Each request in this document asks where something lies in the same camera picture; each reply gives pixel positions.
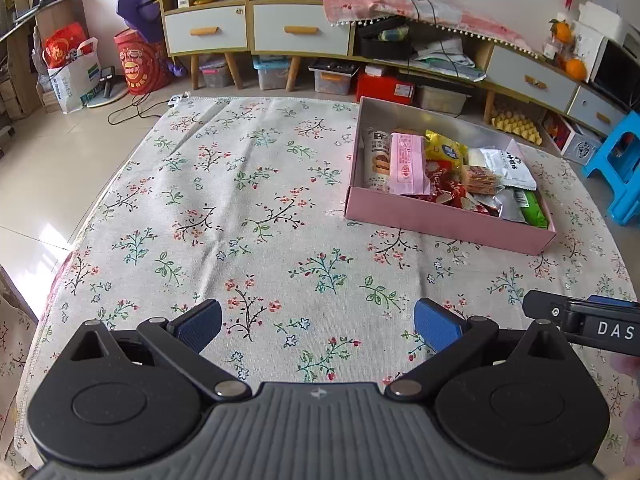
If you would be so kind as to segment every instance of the microwave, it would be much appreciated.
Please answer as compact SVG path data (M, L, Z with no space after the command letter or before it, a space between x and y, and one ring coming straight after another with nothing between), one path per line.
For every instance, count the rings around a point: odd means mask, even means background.
M587 68L587 82L623 107L640 103L640 59L634 49L619 46L581 22L572 26L574 54Z

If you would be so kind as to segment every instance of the red bucket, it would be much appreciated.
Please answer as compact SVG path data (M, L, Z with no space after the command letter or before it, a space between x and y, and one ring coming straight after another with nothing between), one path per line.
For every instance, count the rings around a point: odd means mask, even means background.
M164 43L147 43L136 30L128 28L114 36L129 93L144 95L169 84Z

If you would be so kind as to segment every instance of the white drawer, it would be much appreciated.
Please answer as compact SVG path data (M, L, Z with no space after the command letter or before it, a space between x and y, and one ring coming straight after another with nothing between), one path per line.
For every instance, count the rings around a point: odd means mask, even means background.
M168 49L172 55L215 48L246 48L244 6L189 10L164 17ZM213 34L192 36L192 31L217 27Z
M285 32L305 27L306 34ZM317 52L346 56L349 27L331 27L320 5L254 5L255 49L259 52Z
M609 135L625 116L623 112L584 86L578 88L568 115L605 135Z
M525 56L494 48L487 80L564 112L574 96L574 81Z

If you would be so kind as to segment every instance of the white shopping bag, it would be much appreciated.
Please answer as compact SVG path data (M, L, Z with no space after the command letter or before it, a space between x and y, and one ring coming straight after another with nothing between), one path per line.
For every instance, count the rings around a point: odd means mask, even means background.
M84 46L91 45L90 54L82 54ZM65 114L80 110L100 91L100 61L98 40L90 38L78 46L77 56L62 68L49 68L54 92Z

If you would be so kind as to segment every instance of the wooden drawer handle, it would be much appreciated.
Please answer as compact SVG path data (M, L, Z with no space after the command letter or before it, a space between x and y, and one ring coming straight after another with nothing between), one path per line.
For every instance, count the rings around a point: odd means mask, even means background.
M299 27L297 25L285 25L284 31L287 34L317 34L317 27Z
M531 77L530 75L524 76L524 81L529 83L531 86L535 86L536 88L539 88L540 90L546 90L548 88L548 86L546 86L545 83L543 83L542 81L538 81L537 79L535 79L534 77Z
M600 112L596 112L596 117L605 124L611 124L611 119L609 119L606 115L601 114Z
M192 36L211 36L218 31L217 27L205 27L205 28L192 28Z

